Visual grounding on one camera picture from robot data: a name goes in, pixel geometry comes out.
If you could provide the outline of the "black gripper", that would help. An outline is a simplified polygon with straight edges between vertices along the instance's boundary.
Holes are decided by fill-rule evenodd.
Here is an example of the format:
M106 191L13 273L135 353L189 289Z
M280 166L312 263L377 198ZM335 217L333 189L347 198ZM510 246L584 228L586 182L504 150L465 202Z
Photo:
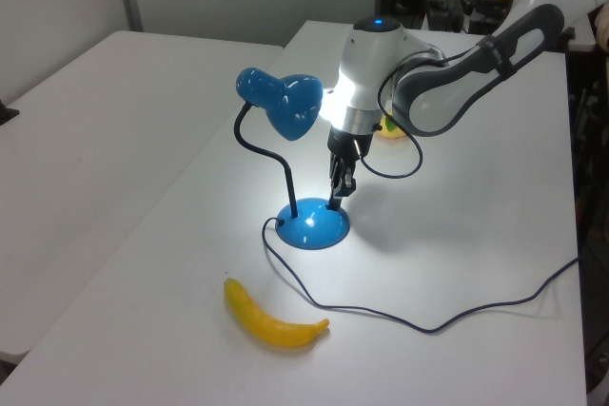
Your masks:
M339 209L342 198L349 197L357 188L353 173L361 155L368 154L373 134L354 135L331 127L327 147L330 151L329 177L331 193L329 208Z

